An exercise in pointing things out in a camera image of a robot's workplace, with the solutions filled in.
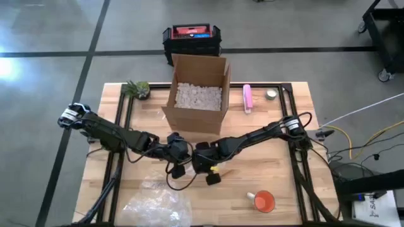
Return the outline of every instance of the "concrete floor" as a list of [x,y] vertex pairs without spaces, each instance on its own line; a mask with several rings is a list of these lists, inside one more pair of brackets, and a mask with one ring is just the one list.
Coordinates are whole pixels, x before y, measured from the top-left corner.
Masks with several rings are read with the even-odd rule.
[[[102,0],[0,2],[0,52],[87,51]],[[363,47],[372,42],[356,32],[368,0],[255,3],[251,0],[113,0],[97,50],[160,50],[170,25],[207,22],[222,29],[223,48]],[[381,7],[389,7],[382,2]],[[233,81],[308,81],[320,124],[402,93],[404,77],[377,80],[375,52],[224,54]],[[62,130],[56,119],[73,98],[85,57],[0,58],[0,226],[33,226],[39,213]],[[104,83],[128,79],[171,81],[163,55],[94,57],[81,102],[97,107]],[[404,96],[335,122],[354,146],[404,118]],[[397,128],[388,135],[402,131]],[[378,151],[396,138],[367,148]],[[346,148],[338,133],[326,145]],[[386,173],[402,166],[403,147],[365,166]],[[72,133],[47,226],[71,221],[88,145]],[[344,154],[343,161],[348,162]],[[366,155],[355,162],[360,163]],[[402,196],[398,203],[403,204]]]

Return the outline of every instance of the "small potted plant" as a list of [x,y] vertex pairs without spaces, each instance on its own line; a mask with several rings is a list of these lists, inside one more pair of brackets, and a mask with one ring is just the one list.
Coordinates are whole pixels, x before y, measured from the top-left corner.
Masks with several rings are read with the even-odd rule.
[[146,100],[150,97],[150,86],[146,81],[134,83],[129,80],[128,85],[126,85],[124,89],[124,93],[139,100]]

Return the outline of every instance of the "plastic bag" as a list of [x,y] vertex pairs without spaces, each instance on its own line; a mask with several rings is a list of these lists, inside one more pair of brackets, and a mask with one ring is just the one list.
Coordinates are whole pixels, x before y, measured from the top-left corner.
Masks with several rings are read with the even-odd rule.
[[151,172],[141,184],[141,189],[124,206],[122,224],[136,226],[190,226],[191,202],[184,193],[170,189],[165,177]]

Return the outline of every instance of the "wooden tabletop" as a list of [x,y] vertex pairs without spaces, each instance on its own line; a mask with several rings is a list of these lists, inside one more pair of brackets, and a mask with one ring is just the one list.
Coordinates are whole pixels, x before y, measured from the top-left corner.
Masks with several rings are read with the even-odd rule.
[[[306,82],[293,82],[292,86],[298,113],[311,112],[313,115],[313,119],[306,130],[317,129],[318,122],[308,84]],[[104,85],[98,109],[99,116],[111,122],[115,121],[120,90],[120,83]],[[201,141],[210,142],[220,137],[240,136],[270,122],[278,121],[282,117],[278,96],[275,100],[268,101],[264,97],[264,91],[266,91],[264,88],[252,89],[254,107],[252,113],[246,115],[243,107],[242,88],[230,89],[229,110],[223,120],[220,136],[194,132],[180,132],[180,135],[193,144]],[[161,143],[165,143],[171,130],[161,106],[166,104],[168,95],[169,90],[152,90],[149,100],[136,100],[130,126],[139,131],[156,134],[160,136]],[[122,124],[126,116],[127,103],[128,100],[125,100]],[[302,116],[302,122],[307,120],[307,116]],[[90,150],[99,147],[99,144],[92,144]],[[321,146],[314,144],[314,149],[325,157],[325,151]],[[138,157],[133,152],[129,152],[129,154],[132,160]],[[107,156],[106,151],[101,151],[93,153],[87,159],[73,221],[82,218],[82,214],[89,210],[99,196]],[[331,173],[320,157],[313,152],[309,153],[308,158],[314,190],[324,205],[336,216],[338,200]],[[150,175],[151,172],[159,173],[162,176],[159,181],[165,183],[165,165],[165,161],[150,158],[143,158],[136,164],[124,161],[116,224],[130,224],[124,223],[120,213],[129,200],[139,191],[146,176]],[[181,192],[191,201],[193,224],[301,224],[290,156],[285,141],[270,139],[251,146],[232,160],[225,162],[225,165],[220,167],[219,173],[222,176],[222,182],[207,186],[206,175],[198,175],[191,186]],[[190,179],[191,176],[181,177],[176,180],[176,184],[178,187],[182,187]],[[255,210],[251,201],[246,197],[247,192],[255,193],[260,190],[267,190],[275,197],[276,206],[270,213],[261,213]],[[305,192],[304,195],[309,219],[312,219],[309,212],[311,210],[309,200]],[[105,216],[107,216],[109,213],[108,206],[106,206],[105,212]]]

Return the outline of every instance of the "pink eraser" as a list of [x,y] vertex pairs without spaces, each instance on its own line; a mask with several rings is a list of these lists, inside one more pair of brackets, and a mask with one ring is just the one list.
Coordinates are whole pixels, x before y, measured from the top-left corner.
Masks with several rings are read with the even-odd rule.
[[244,111],[246,114],[249,114],[253,108],[253,98],[251,96],[251,87],[249,84],[245,84],[242,87],[242,94],[244,97]]

